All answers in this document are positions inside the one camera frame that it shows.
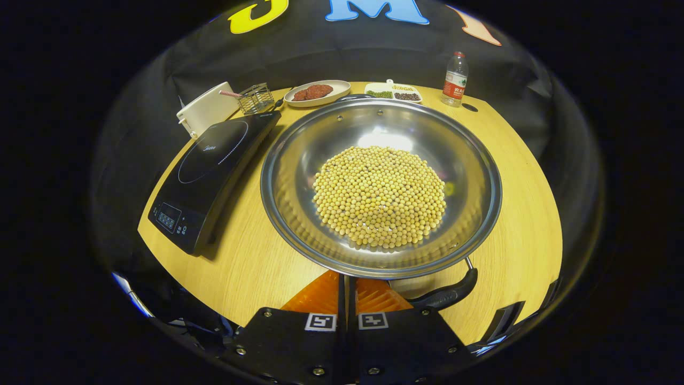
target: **pile of soybeans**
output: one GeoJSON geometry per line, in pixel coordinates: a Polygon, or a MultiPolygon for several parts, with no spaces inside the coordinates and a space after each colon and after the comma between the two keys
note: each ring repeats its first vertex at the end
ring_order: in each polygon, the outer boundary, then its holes
{"type": "Polygon", "coordinates": [[[418,243],[442,220],[444,182],[427,161],[389,147],[350,147],[313,183],[323,223],[357,245],[393,249],[418,243]]]}

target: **stainless steel wok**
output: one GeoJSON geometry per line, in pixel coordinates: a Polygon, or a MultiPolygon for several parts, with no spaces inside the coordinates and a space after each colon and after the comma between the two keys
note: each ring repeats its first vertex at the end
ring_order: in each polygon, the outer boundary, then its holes
{"type": "Polygon", "coordinates": [[[268,217],[302,255],[347,275],[395,280],[461,261],[489,235],[499,216],[501,180],[494,160],[473,133],[448,116],[407,101],[367,96],[343,97],[280,135],[261,172],[268,217]],[[392,250],[358,246],[317,216],[314,174],[342,150],[371,145],[417,154],[446,183],[442,222],[418,244],[392,250]]]}

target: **wok rim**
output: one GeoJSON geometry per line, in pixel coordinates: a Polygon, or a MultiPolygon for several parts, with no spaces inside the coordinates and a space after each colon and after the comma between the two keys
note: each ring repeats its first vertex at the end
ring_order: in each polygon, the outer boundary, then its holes
{"type": "Polygon", "coordinates": [[[499,219],[503,196],[502,190],[501,176],[494,158],[484,144],[477,138],[477,136],[475,136],[475,134],[473,134],[473,132],[467,129],[463,124],[457,122],[455,119],[443,114],[442,112],[427,108],[424,105],[414,104],[407,101],[375,98],[356,99],[332,103],[325,107],[319,108],[316,111],[310,112],[290,124],[290,126],[280,134],[280,136],[269,149],[266,158],[264,159],[260,177],[261,201],[264,209],[266,210],[266,215],[285,242],[287,242],[290,246],[297,250],[297,252],[314,263],[319,264],[327,269],[336,271],[337,273],[360,278],[381,280],[403,280],[429,275],[451,267],[465,259],[467,256],[471,255],[489,237],[499,219]],[[475,231],[472,237],[468,239],[468,241],[457,247],[454,251],[447,253],[446,255],[443,255],[427,264],[420,264],[410,268],[402,269],[366,268],[350,265],[325,256],[309,246],[299,236],[297,236],[292,229],[289,228],[287,222],[283,219],[282,215],[280,215],[275,201],[273,190],[274,187],[272,183],[273,170],[276,163],[275,161],[279,159],[280,152],[282,151],[284,145],[289,142],[290,137],[300,128],[304,127],[310,121],[323,115],[332,114],[333,112],[344,110],[355,105],[398,105],[402,108],[414,110],[413,113],[418,111],[419,113],[431,115],[440,120],[445,127],[448,127],[450,130],[454,131],[455,134],[462,135],[477,150],[476,154],[480,156],[485,165],[485,169],[487,170],[486,174],[489,176],[492,193],[489,207],[487,209],[487,213],[484,215],[482,224],[479,226],[477,231],[475,231]]]}

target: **white box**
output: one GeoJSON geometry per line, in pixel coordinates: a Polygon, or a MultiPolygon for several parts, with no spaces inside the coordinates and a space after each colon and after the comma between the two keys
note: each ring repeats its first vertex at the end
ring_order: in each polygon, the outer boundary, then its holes
{"type": "Polygon", "coordinates": [[[201,94],[176,114],[178,123],[185,127],[191,138],[199,138],[207,128],[225,121],[239,108],[237,99],[220,95],[221,90],[233,91],[228,82],[223,82],[201,94]]]}

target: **black metal plate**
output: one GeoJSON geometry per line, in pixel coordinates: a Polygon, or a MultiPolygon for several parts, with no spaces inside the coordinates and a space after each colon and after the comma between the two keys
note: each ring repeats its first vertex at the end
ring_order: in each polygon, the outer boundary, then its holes
{"type": "Polygon", "coordinates": [[[358,330],[361,385],[415,384],[417,380],[434,384],[473,359],[432,308],[387,312],[385,317],[388,328],[358,330]],[[380,372],[371,375],[369,371],[376,372],[372,368],[380,372]]]}
{"type": "Polygon", "coordinates": [[[227,345],[222,359],[279,384],[332,384],[336,333],[304,330],[309,313],[261,308],[227,345]],[[236,352],[244,349],[244,355],[236,352]],[[323,375],[314,375],[322,368],[323,375]]]}
{"type": "Polygon", "coordinates": [[[484,332],[482,341],[480,343],[489,343],[501,337],[503,334],[508,333],[510,328],[518,320],[518,316],[523,311],[524,305],[525,301],[518,301],[506,306],[505,308],[498,309],[494,314],[492,323],[487,328],[487,331],[484,332]]]}

